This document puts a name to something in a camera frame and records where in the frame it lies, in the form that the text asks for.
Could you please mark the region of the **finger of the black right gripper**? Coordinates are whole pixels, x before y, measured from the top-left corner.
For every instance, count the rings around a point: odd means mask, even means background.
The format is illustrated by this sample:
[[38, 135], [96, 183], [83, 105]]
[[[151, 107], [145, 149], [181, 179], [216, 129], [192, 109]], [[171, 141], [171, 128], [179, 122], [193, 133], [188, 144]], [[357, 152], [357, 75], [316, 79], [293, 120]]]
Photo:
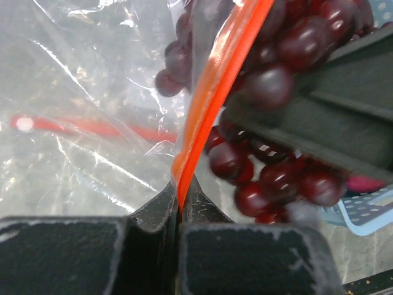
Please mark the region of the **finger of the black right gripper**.
[[228, 118], [245, 130], [331, 165], [392, 181], [392, 26], [336, 50], [301, 74], [290, 103], [260, 112], [231, 97]]

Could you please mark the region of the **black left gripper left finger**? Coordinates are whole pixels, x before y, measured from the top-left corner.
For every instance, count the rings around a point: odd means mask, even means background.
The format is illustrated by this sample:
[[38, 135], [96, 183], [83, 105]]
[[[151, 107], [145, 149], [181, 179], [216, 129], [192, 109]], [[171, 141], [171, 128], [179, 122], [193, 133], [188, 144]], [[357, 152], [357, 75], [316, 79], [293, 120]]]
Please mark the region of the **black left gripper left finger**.
[[128, 216], [1, 219], [2, 294], [173, 294], [170, 184]]

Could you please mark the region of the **dark red grape bunch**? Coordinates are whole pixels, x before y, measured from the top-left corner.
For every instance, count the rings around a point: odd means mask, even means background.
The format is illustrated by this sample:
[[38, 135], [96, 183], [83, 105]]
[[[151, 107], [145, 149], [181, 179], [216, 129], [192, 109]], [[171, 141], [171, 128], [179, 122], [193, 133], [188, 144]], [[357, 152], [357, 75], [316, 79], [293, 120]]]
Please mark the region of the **dark red grape bunch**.
[[[295, 73], [325, 62], [373, 24], [368, 1], [275, 1], [226, 94], [243, 91], [261, 110], [277, 110], [292, 98]], [[332, 207], [344, 196], [339, 172], [249, 135], [227, 111], [203, 135], [202, 147], [211, 171], [236, 187], [237, 209], [257, 222], [288, 220], [284, 204], [295, 197]]]

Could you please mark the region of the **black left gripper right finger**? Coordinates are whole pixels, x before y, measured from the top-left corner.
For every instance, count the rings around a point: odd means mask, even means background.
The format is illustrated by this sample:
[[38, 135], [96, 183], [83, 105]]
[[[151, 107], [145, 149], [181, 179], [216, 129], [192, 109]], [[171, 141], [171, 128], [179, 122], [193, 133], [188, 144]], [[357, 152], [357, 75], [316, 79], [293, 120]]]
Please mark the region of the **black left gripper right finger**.
[[181, 294], [343, 294], [329, 244], [310, 226], [238, 224], [194, 179], [179, 226]]

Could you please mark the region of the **clear orange-zip bag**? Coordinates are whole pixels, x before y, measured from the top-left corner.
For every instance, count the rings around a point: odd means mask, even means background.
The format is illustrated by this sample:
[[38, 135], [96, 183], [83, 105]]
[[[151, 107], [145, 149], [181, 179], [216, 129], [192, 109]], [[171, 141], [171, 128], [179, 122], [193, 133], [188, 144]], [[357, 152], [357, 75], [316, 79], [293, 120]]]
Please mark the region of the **clear orange-zip bag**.
[[169, 188], [270, 1], [2, 1], [1, 216], [126, 216]]

